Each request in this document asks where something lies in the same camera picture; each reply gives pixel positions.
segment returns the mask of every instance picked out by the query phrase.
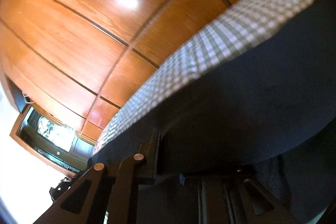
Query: person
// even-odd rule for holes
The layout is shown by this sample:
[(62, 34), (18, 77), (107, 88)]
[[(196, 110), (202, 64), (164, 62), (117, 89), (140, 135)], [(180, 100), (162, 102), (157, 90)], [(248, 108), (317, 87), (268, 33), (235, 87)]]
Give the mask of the person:
[[(159, 128), (161, 183), (139, 192), (137, 223), (196, 223), (197, 189), (182, 187), (177, 175), (249, 164), (268, 187), (278, 177), (280, 190), (273, 192), (295, 213), (279, 157), (335, 118), (335, 10), (335, 0), (233, 5), (120, 109), (88, 168), (137, 153)], [(276, 172), (265, 171), (270, 162)], [(295, 216), (307, 221), (321, 208), (310, 209)]]

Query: striped fabric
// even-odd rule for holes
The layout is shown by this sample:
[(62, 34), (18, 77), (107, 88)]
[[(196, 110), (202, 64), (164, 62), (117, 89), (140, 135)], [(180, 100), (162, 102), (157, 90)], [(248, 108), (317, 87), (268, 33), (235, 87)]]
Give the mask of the striped fabric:
[(98, 138), (93, 153), (190, 81), (272, 37), (313, 1), (240, 0), (166, 59), (115, 114)]

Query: black fabric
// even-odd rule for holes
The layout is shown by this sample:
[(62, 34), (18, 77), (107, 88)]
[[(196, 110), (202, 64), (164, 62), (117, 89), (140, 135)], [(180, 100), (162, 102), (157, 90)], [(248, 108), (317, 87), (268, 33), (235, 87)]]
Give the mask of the black fabric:
[[(90, 165), (120, 162), (159, 127), (162, 174), (260, 162), (259, 179), (305, 223), (330, 202), (335, 188), (336, 166), (327, 161), (333, 139), (317, 139), (318, 150), (303, 143), (335, 117), (335, 11), (335, 0), (316, 0), (262, 45), (168, 98)], [(196, 189), (183, 187), (172, 177), (139, 191), (138, 223), (196, 223)]]

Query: dark clothing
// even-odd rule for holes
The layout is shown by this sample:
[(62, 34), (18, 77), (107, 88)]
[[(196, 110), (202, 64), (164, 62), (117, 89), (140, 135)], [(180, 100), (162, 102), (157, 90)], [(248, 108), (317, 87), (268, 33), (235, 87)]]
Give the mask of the dark clothing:
[[(136, 153), (154, 127), (164, 136), (159, 172), (169, 175), (253, 164), (300, 145), (336, 116), (335, 23), (336, 1), (316, 0), (263, 44), (166, 99), (93, 156), (89, 166)], [(279, 196), (290, 204), (287, 174), (279, 176), (285, 191)], [(167, 180), (141, 191), (138, 223), (196, 223), (190, 216), (196, 202), (185, 208), (195, 192), (185, 194), (181, 187)]]

